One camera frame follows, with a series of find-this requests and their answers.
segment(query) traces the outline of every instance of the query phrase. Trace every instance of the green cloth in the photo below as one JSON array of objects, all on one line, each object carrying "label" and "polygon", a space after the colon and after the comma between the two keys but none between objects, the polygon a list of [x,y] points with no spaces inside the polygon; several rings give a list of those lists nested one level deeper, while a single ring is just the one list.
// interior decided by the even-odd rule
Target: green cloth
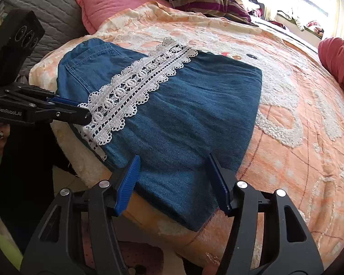
[{"label": "green cloth", "polygon": [[18,247],[14,246],[8,241],[8,239],[0,234],[0,249],[7,257],[7,259],[16,267],[20,269],[20,264],[22,263],[23,256],[19,251]]}]

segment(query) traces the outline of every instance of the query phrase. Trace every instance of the orange bedspread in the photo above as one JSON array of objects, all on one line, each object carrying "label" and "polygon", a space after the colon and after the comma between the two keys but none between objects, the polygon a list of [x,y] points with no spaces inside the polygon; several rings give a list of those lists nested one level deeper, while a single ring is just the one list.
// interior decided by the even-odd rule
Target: orange bedspread
[{"label": "orange bedspread", "polygon": [[[258,190],[287,191],[313,234],[325,267],[335,259],[344,246],[344,93],[314,53],[260,28],[151,2],[108,18],[93,36],[72,40],[52,52],[31,70],[30,83],[55,91],[63,55],[94,37],[142,53],[173,37],[259,67],[261,104],[237,178]],[[52,127],[87,185],[109,177],[110,172],[66,124],[54,122]],[[222,257],[232,223],[217,210],[199,232],[192,232],[135,193],[124,214],[198,265],[205,265],[208,257]],[[253,265],[261,251],[262,225],[259,217]]]}]

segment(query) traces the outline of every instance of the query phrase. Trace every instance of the striped pillow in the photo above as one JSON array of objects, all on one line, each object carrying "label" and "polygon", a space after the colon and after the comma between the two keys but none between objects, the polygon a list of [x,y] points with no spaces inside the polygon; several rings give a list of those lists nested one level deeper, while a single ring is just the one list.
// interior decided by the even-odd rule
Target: striped pillow
[{"label": "striped pillow", "polygon": [[251,23],[248,12],[235,0],[171,0],[175,9],[201,12],[214,17],[225,17],[239,23]]}]

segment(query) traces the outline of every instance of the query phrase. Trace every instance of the pink pillow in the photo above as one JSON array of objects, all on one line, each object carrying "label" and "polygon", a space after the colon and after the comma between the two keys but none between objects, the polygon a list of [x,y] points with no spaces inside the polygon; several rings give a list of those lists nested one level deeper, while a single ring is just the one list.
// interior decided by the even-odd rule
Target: pink pillow
[{"label": "pink pillow", "polygon": [[82,10],[83,25],[91,35],[97,32],[99,26],[110,16],[124,9],[138,8],[150,1],[172,7],[171,3],[164,0],[76,0]]},{"label": "pink pillow", "polygon": [[344,40],[326,38],[319,43],[318,57],[344,90]]}]

